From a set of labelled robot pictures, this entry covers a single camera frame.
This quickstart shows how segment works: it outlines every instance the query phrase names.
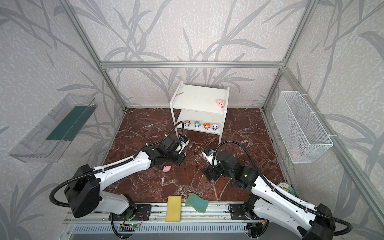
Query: white wire basket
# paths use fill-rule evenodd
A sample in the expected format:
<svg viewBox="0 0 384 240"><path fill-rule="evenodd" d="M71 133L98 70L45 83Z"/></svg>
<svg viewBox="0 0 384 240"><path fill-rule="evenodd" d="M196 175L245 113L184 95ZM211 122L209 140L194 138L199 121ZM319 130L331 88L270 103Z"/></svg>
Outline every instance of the white wire basket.
<svg viewBox="0 0 384 240"><path fill-rule="evenodd" d="M319 119L298 91L281 92L272 116L293 163L314 162L333 146Z"/></svg>

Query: white shelf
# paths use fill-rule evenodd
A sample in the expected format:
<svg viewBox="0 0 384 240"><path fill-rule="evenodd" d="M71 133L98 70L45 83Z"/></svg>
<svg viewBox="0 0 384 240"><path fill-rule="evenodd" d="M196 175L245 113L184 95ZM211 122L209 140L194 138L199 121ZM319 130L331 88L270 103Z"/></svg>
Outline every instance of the white shelf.
<svg viewBox="0 0 384 240"><path fill-rule="evenodd" d="M197 112L197 111L186 110L186 109L181 110L180 115L176 122L179 122L179 121L184 122L187 120L191 122L191 125L189 127L184 127L184 129L187 129L187 130L207 132L207 133L213 133L217 135L220 135L223 131L223 126L221 125L223 121L223 116L219 114ZM194 121L200 122L199 128L195 128ZM205 130L203 126L204 123L211 124L211 127L208 130ZM212 124L218 124L219 128L214 131L212 129Z"/></svg>
<svg viewBox="0 0 384 240"><path fill-rule="evenodd" d="M218 143L220 144L221 137L223 136L225 117L227 116L228 97L229 87L227 89L207 88L183 85L183 82L180 82L169 102L173 122L176 124L176 122L188 120L191 122L191 125L184 127L184 129L219 135ZM223 108L217 105L218 99L225 102ZM181 109L177 121L173 112L174 108ZM200 122L198 128L195 127L194 121ZM211 124L211 127L205 130L203 126L204 123ZM219 125L219 128L214 131L212 124Z"/></svg>
<svg viewBox="0 0 384 240"><path fill-rule="evenodd" d="M223 115L225 108L220 108L217 105L217 100L228 101L227 92L228 89L182 84L175 94L172 107Z"/></svg>

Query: shelf board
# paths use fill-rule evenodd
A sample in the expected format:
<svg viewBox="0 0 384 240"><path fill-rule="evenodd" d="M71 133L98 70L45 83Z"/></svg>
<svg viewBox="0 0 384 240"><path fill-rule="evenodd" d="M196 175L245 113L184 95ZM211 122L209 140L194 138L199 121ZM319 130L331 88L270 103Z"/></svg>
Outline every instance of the shelf board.
<svg viewBox="0 0 384 240"><path fill-rule="evenodd" d="M179 121L190 121L191 125L189 127L184 127L184 129L187 130L193 130L198 132L207 132L212 134L220 135L220 133L223 131L223 127L221 122L223 121L223 115L219 114L212 114L212 113L206 113L206 112L200 112L200 111L193 111L193 110L181 110L179 117L177 118L177 122ZM199 121L200 126L199 128L195 128L194 121ZM204 129L203 124L209 123L211 124L211 127L208 130ZM212 124L218 124L219 128L217 130L212 129Z"/></svg>
<svg viewBox="0 0 384 240"><path fill-rule="evenodd" d="M224 115L225 108L220 108L217 100L228 101L227 91L227 89L182 84L172 102L172 107Z"/></svg>

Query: leaf pattern wallpaper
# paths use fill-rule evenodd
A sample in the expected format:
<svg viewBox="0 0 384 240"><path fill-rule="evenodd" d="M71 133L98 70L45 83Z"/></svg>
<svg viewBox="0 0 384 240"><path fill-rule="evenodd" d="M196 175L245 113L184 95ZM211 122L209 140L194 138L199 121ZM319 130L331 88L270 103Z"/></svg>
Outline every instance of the leaf pattern wallpaper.
<svg viewBox="0 0 384 240"><path fill-rule="evenodd" d="M307 0L71 0L102 61L281 61ZM276 69L108 69L127 106L162 107L179 83L262 106Z"/></svg>
<svg viewBox="0 0 384 240"><path fill-rule="evenodd" d="M50 190L84 164L103 162L124 113L58 2L0 2L0 235L54 239L68 209ZM56 163L23 163L8 155L68 93L98 105ZM58 198L65 200L60 192Z"/></svg>
<svg viewBox="0 0 384 240"><path fill-rule="evenodd" d="M313 19L288 67L384 197L384 1L319 5Z"/></svg>
<svg viewBox="0 0 384 240"><path fill-rule="evenodd" d="M289 69L384 196L384 1L320 1L288 63ZM292 164L271 116L283 77L266 112L300 197L323 203L353 223L339 239L384 239L384 230L332 150L311 164Z"/></svg>

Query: marble floor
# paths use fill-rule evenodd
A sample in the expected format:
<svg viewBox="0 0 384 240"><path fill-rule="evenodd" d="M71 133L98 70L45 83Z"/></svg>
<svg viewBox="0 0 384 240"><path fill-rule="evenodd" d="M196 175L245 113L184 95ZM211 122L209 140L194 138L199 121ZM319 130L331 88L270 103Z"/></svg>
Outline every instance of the marble floor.
<svg viewBox="0 0 384 240"><path fill-rule="evenodd" d="M161 140L173 127L170 109L128 109L119 132L112 144L105 164L133 155L145 143ZM116 194L128 194L135 202L166 202L168 196L181 195L185 200L190 192L214 201L244 201L249 193L230 184L230 179L220 177L208 182L200 169L208 166L201 152L208 146L217 147L218 135L185 130L189 144L184 150L187 157L177 167L164 173L153 167L130 175L106 188ZM260 109L229 108L224 126L222 142L234 140L247 147L256 165L273 183L284 181L268 136ZM223 145L234 154L242 165L251 165L247 155L236 145Z"/></svg>

